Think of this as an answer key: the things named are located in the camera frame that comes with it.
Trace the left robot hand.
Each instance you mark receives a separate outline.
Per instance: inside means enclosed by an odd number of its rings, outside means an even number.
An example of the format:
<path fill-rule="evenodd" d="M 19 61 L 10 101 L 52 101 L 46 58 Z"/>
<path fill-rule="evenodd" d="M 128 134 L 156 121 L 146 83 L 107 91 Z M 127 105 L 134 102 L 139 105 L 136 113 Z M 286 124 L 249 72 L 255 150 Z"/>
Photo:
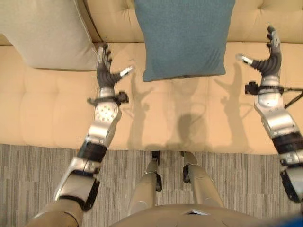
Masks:
<path fill-rule="evenodd" d="M 110 57 L 111 51 L 106 43 L 100 43 L 98 46 L 96 72 L 99 88 L 113 89 L 115 84 L 118 83 L 123 77 L 130 74 L 135 70 L 135 66 L 131 65 L 126 67 L 120 72 L 110 72 L 112 58 Z"/>

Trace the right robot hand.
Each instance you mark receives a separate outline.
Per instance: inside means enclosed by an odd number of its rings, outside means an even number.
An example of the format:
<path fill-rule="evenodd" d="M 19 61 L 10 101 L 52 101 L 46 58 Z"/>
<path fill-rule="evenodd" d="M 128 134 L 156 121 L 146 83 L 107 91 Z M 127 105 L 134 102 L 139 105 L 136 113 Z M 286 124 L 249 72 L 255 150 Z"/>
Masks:
<path fill-rule="evenodd" d="M 269 49 L 269 57 L 265 60 L 252 59 L 244 54 L 238 53 L 235 55 L 236 60 L 242 61 L 243 63 L 251 66 L 255 70 L 261 73 L 262 77 L 265 76 L 277 76 L 282 64 L 282 54 L 280 50 L 280 38 L 273 26 L 267 27 L 267 38 L 269 43 L 266 46 Z"/>

